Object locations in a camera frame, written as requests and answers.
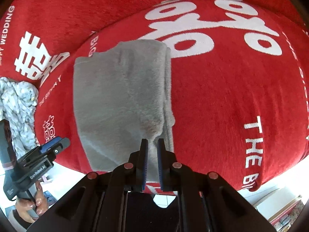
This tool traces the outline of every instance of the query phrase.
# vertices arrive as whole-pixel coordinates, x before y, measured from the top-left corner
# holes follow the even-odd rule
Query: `gray towel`
[[[173,151],[171,54],[155,40],[121,42],[74,64],[74,114],[92,170],[112,171],[149,141],[147,180],[158,181],[158,138]]]

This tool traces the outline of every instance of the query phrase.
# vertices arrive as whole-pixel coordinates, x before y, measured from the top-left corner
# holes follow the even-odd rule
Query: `white tile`
[[[168,206],[167,205],[158,205],[158,207],[160,207],[160,208],[167,208]]]
[[[155,202],[157,205],[165,205],[165,206],[168,206],[166,195],[158,195],[158,194],[156,194],[156,196],[154,197],[154,202]]]
[[[266,195],[268,195],[269,193],[277,190],[278,187],[275,186],[275,187],[271,187],[269,189],[266,189],[264,190],[263,192],[260,192],[260,193],[257,193],[257,194],[254,194],[252,196],[248,196],[246,197],[245,199],[251,204],[251,205],[254,205],[255,203],[257,203],[259,200],[261,200],[262,198],[264,198]]]
[[[171,195],[168,195],[166,196],[167,197],[167,204],[171,204],[173,200],[175,200],[176,196],[171,196]]]

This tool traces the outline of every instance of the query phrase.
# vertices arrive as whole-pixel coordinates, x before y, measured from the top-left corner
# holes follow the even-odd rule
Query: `finger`
[[[41,204],[37,207],[37,214],[41,216],[48,210],[48,202],[47,199],[44,198],[41,202]]]
[[[34,206],[35,205],[32,201],[25,199],[18,199],[15,204],[16,209],[18,208],[23,211],[31,210]]]
[[[35,197],[36,205],[40,206],[42,201],[46,198],[44,196],[42,186],[39,182],[36,182],[36,187],[37,187],[37,193],[36,193],[36,197]]]
[[[44,196],[43,189],[41,185],[36,183],[37,193],[36,193],[36,205],[37,214],[41,216],[48,210],[47,198]]]
[[[33,223],[34,220],[32,217],[27,213],[28,210],[34,207],[34,203],[28,200],[19,199],[16,201],[15,208],[18,212],[18,215],[26,222]]]

